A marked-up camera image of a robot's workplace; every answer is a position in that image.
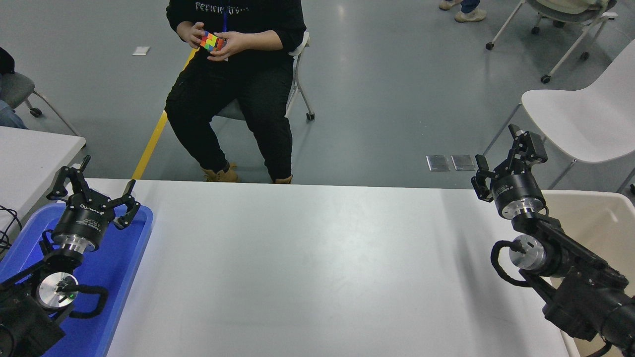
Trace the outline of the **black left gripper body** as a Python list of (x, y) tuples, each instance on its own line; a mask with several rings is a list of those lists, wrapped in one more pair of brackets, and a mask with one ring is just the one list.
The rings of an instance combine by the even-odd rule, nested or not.
[(109, 197), (98, 192), (91, 194), (90, 201), (83, 194), (70, 196), (66, 208), (55, 226), (53, 239), (80, 237), (88, 241), (102, 241), (108, 225), (114, 219), (114, 209), (104, 208)]

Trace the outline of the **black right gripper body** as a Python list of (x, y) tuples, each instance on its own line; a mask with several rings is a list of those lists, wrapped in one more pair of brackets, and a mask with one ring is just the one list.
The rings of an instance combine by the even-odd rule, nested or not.
[(517, 206), (529, 207), (535, 212), (544, 208), (544, 196), (529, 172), (493, 178), (490, 191), (499, 212), (512, 212)]

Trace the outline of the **person's right hand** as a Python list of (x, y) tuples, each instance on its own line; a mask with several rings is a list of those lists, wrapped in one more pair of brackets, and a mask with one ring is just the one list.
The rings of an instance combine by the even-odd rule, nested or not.
[(181, 22), (176, 27), (176, 33), (183, 42), (188, 43), (191, 48), (197, 50), (197, 48), (200, 47), (200, 41), (205, 33), (204, 23)]

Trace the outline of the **person's left hand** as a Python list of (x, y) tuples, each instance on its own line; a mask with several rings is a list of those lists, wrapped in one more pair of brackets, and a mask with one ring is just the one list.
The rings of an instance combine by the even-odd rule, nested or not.
[(251, 34), (240, 32), (213, 33), (219, 38), (225, 39), (225, 44), (220, 50), (213, 50), (207, 56), (207, 60), (213, 62), (228, 61), (229, 57), (239, 54), (250, 47)]

